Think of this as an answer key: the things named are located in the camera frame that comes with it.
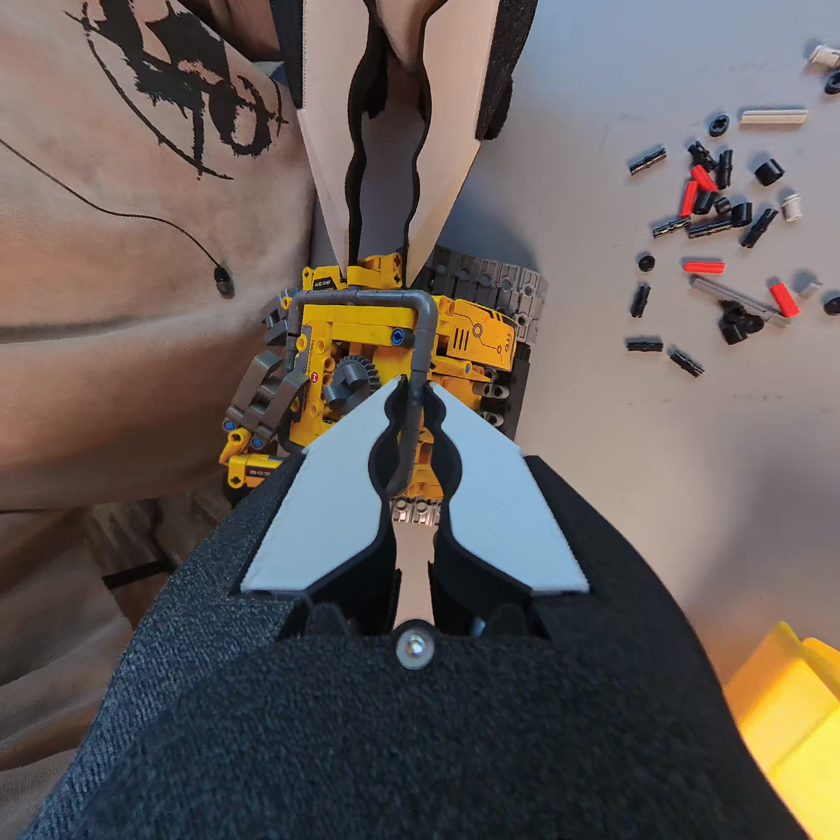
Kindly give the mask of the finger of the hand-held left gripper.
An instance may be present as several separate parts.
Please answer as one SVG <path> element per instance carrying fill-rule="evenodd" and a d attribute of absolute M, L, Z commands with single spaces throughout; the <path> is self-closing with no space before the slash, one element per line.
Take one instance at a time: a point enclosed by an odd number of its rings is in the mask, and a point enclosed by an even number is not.
<path fill-rule="evenodd" d="M 413 161 L 407 284 L 431 255 L 480 147 L 476 126 L 498 8 L 498 1 L 447 1 L 423 21 L 420 80 L 427 119 Z"/>
<path fill-rule="evenodd" d="M 371 47 L 371 4 L 302 3 L 302 107 L 298 120 L 334 256 L 342 270 L 359 258 L 361 136 Z"/>

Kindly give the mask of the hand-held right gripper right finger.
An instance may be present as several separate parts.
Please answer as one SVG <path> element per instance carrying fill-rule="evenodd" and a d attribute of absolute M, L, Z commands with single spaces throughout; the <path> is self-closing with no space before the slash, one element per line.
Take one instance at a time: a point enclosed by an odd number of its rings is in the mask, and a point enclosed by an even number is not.
<path fill-rule="evenodd" d="M 435 574 L 456 600 L 587 593 L 589 583 L 522 451 L 436 383 L 424 420 L 444 491 Z"/>

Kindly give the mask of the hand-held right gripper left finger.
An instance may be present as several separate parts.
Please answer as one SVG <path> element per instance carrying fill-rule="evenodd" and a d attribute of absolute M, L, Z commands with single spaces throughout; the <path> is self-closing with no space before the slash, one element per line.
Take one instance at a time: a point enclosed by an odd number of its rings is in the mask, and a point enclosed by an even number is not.
<path fill-rule="evenodd" d="M 313 595 L 341 565 L 372 547 L 384 489 L 371 458 L 377 445 L 392 441 L 394 400 L 405 390 L 405 381 L 387 382 L 303 450 L 242 592 Z"/>

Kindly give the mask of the yellow tracked toy robot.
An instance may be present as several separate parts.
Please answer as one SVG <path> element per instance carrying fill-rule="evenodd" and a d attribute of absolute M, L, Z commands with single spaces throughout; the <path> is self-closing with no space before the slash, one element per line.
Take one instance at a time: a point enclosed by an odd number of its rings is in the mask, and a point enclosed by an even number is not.
<path fill-rule="evenodd" d="M 548 284 L 537 271 L 434 248 L 413 285 L 400 255 L 306 267 L 261 312 L 266 350 L 226 411 L 224 493 L 236 506 L 390 380 L 442 386 L 514 440 Z"/>

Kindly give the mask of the pile of small pins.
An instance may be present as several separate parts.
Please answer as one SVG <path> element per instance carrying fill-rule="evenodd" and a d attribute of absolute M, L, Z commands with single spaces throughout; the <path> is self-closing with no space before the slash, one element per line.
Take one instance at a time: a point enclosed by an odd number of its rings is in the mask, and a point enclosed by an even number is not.
<path fill-rule="evenodd" d="M 838 96 L 839 50 L 838 46 L 817 44 L 806 58 L 808 67 L 825 74 L 823 94 L 826 98 Z M 807 107 L 752 107 L 738 112 L 738 128 L 742 130 L 794 130 L 799 129 L 809 116 Z M 726 112 L 714 115 L 709 121 L 709 140 L 719 140 L 730 129 L 732 121 Z M 776 218 L 787 224 L 802 219 L 802 195 L 785 187 L 776 204 L 770 198 L 756 211 L 753 203 L 744 196 L 732 195 L 732 177 L 735 170 L 734 149 L 724 144 L 717 152 L 702 140 L 694 140 L 686 147 L 689 156 L 689 175 L 679 204 L 677 215 L 652 227 L 654 240 L 679 232 L 686 233 L 688 240 L 698 240 L 729 233 L 738 235 L 738 245 L 752 250 L 765 236 Z M 628 166 L 630 176 L 649 171 L 656 164 L 665 162 L 666 148 L 659 146 L 652 152 Z M 774 157 L 759 161 L 752 171 L 756 186 L 764 190 L 782 187 L 785 168 Z M 687 275 L 689 288 L 713 300 L 719 307 L 717 326 L 727 346 L 746 342 L 765 327 L 772 325 L 785 329 L 801 314 L 800 302 L 821 295 L 823 284 L 813 275 L 798 280 L 789 287 L 782 280 L 769 281 L 768 291 L 772 300 L 756 298 L 739 289 L 721 283 L 719 277 L 725 273 L 727 262 L 723 259 L 683 258 L 680 267 Z M 634 291 L 628 310 L 633 319 L 641 319 L 646 311 L 652 288 L 648 281 L 641 280 Z M 626 352 L 638 354 L 660 354 L 666 351 L 665 341 L 655 336 L 627 337 L 624 340 Z M 670 346 L 667 355 L 678 367 L 693 377 L 705 371 L 703 365 L 686 351 Z"/>

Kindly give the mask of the yellow parts tray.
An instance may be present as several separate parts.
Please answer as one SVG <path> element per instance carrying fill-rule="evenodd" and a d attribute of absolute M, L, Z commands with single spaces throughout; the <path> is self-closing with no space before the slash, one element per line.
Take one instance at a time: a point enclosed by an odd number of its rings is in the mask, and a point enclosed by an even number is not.
<path fill-rule="evenodd" d="M 743 740 L 811 838 L 839 838 L 839 653 L 778 623 L 724 689 Z"/>

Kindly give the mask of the person's beige jacket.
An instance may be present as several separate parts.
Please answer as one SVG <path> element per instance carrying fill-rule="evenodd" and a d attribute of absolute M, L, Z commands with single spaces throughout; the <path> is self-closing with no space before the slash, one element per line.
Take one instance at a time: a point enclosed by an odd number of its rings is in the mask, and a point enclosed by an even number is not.
<path fill-rule="evenodd" d="M 2 2 L 2 837 L 66 771 L 132 631 L 203 538 L 184 490 L 314 190 L 269 2 Z"/>

